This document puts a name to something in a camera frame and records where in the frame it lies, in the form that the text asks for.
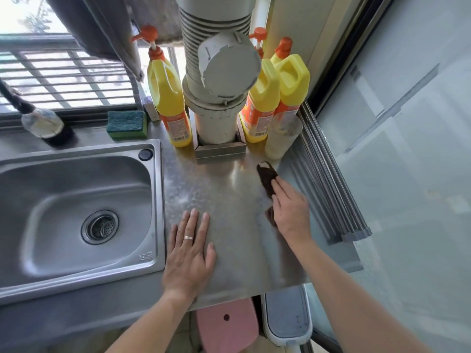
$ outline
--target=orange pump cap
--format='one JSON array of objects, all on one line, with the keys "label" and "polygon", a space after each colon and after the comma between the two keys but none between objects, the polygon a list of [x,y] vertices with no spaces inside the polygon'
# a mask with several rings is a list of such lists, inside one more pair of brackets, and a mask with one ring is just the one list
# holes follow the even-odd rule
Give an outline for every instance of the orange pump cap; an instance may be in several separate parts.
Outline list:
[{"label": "orange pump cap", "polygon": [[289,37],[283,37],[280,40],[280,44],[275,48],[275,53],[278,58],[285,59],[291,53],[291,47],[293,45],[293,40]]},{"label": "orange pump cap", "polygon": [[165,55],[160,47],[156,45],[156,39],[159,36],[157,29],[151,25],[145,25],[141,27],[141,32],[138,35],[135,35],[131,38],[131,41],[134,42],[138,39],[144,39],[150,43],[149,47],[149,58],[152,61],[156,59],[165,60]]},{"label": "orange pump cap", "polygon": [[[258,43],[260,43],[261,41],[267,39],[267,30],[264,29],[263,27],[256,27],[254,30],[253,30],[253,33],[249,35],[249,38],[255,38],[257,40]],[[255,47],[255,49],[257,50],[257,52],[259,53],[259,56],[260,58],[263,58],[263,49],[262,47]]]}]

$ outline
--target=drain strainer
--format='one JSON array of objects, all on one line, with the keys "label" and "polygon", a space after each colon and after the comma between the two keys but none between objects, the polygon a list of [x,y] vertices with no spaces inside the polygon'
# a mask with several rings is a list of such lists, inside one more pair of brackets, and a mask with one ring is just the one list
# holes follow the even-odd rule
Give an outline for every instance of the drain strainer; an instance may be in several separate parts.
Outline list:
[{"label": "drain strainer", "polygon": [[110,210],[99,210],[87,217],[82,224],[83,240],[89,244],[108,241],[118,230],[118,216]]}]

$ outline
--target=hand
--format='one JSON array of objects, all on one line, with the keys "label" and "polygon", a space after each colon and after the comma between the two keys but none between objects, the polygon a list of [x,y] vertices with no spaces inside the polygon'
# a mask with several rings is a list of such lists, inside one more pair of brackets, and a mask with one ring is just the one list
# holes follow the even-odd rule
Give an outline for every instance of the hand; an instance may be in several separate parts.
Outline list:
[{"label": "hand", "polygon": [[271,185],[275,192],[272,196],[274,219],[288,245],[292,248],[293,245],[312,240],[306,196],[280,176],[272,180]]},{"label": "hand", "polygon": [[184,212],[180,225],[173,224],[170,233],[167,263],[163,272],[164,294],[182,298],[192,303],[203,290],[216,264],[214,244],[209,243],[204,258],[204,242],[209,226],[209,214],[203,214],[195,235],[198,211]]}]

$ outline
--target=sink basin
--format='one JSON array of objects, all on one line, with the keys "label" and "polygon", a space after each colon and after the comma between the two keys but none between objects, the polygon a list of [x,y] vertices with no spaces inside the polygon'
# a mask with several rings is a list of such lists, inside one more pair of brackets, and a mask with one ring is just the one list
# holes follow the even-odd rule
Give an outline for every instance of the sink basin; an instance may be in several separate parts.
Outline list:
[{"label": "sink basin", "polygon": [[0,161],[0,304],[163,270],[162,195],[159,140]]}]

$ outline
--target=gray curtain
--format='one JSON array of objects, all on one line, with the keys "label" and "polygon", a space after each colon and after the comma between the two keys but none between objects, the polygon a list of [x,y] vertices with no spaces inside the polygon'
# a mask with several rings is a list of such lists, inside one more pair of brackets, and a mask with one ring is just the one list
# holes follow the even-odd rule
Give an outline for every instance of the gray curtain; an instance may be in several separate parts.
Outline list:
[{"label": "gray curtain", "polygon": [[81,48],[90,55],[122,61],[141,81],[138,49],[130,41],[131,21],[138,27],[155,26],[158,43],[178,45],[182,40],[175,0],[46,0]]}]

